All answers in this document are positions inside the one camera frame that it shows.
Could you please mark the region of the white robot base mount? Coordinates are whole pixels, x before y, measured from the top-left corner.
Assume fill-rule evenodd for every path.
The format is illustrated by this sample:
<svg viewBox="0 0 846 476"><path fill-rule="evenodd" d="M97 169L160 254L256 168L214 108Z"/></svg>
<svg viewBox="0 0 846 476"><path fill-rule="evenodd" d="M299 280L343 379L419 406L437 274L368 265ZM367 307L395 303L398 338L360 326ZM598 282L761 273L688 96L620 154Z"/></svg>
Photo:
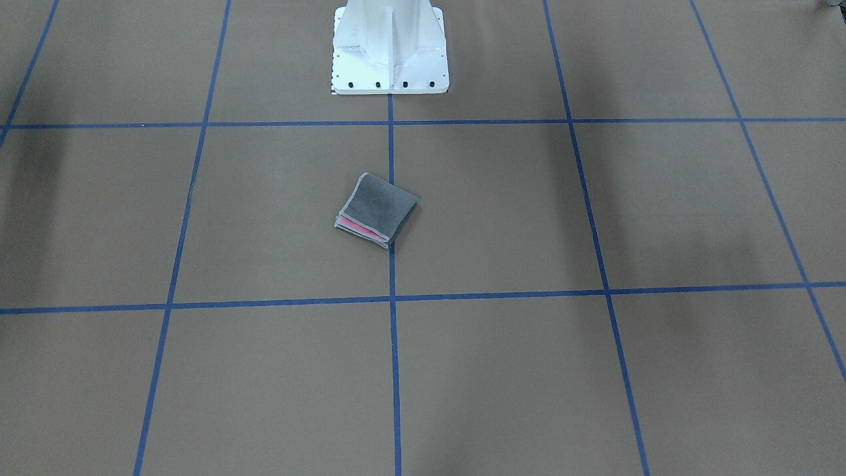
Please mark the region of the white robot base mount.
<svg viewBox="0 0 846 476"><path fill-rule="evenodd" d="M442 9L429 1L348 1L333 18L331 93L447 93Z"/></svg>

